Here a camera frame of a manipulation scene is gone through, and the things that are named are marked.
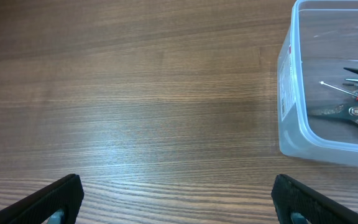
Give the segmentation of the clear plastic container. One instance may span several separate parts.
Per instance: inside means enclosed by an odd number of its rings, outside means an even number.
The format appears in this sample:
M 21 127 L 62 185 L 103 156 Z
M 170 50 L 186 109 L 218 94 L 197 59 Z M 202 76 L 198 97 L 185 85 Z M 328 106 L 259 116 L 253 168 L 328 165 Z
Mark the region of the clear plastic container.
M 284 155 L 358 166 L 358 126 L 307 109 L 355 102 L 327 84 L 358 94 L 358 1 L 297 1 L 277 62 L 279 146 Z

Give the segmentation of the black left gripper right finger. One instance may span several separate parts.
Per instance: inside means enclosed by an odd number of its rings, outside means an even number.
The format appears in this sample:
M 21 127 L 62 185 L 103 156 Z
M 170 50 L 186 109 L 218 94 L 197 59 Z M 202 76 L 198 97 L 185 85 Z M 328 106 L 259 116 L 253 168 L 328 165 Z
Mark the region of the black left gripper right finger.
M 285 174 L 276 176 L 271 196 L 280 224 L 358 224 L 358 213 Z

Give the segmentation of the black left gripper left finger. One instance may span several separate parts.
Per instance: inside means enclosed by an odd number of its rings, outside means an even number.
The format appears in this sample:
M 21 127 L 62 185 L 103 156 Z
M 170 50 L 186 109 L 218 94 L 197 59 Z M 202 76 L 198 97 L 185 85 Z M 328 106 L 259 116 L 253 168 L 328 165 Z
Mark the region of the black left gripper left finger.
M 75 223 L 84 195 L 80 176 L 69 174 L 0 210 L 0 223 Z

